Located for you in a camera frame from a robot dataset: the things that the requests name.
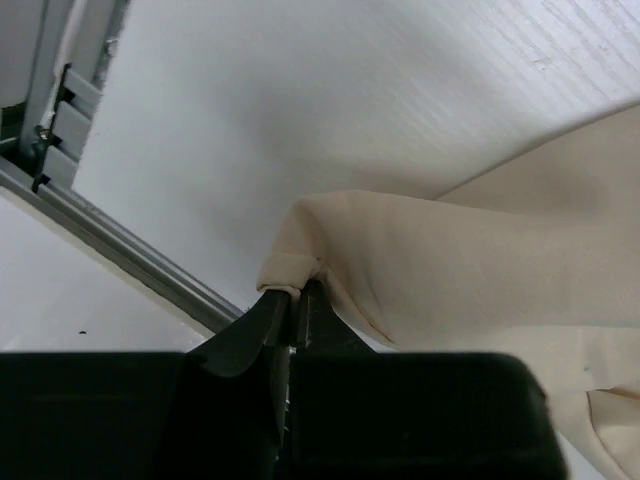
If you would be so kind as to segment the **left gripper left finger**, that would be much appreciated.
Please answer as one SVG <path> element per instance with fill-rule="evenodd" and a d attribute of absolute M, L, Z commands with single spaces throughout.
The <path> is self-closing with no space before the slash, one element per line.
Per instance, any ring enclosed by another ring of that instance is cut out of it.
<path fill-rule="evenodd" d="M 289 304 L 268 291 L 188 355 L 187 432 L 198 479 L 270 479 L 284 441 Z"/>

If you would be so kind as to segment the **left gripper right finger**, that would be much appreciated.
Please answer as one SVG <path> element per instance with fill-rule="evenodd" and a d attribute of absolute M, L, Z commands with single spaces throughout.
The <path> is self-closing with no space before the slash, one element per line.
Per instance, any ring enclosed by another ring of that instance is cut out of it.
<path fill-rule="evenodd" d="M 334 311 L 323 285 L 308 282 L 294 321 L 289 369 L 289 471 L 292 479 L 359 479 L 371 413 L 360 377 L 375 354 Z"/>

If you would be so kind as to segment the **beige trousers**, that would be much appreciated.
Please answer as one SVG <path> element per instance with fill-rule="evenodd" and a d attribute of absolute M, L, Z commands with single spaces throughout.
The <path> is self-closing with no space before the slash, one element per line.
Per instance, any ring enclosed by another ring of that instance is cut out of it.
<path fill-rule="evenodd" d="M 259 290 L 322 281 L 339 315 L 403 351 L 498 351 L 546 390 L 606 478 L 639 475 L 639 111 L 629 108 L 424 200 L 311 195 Z"/>

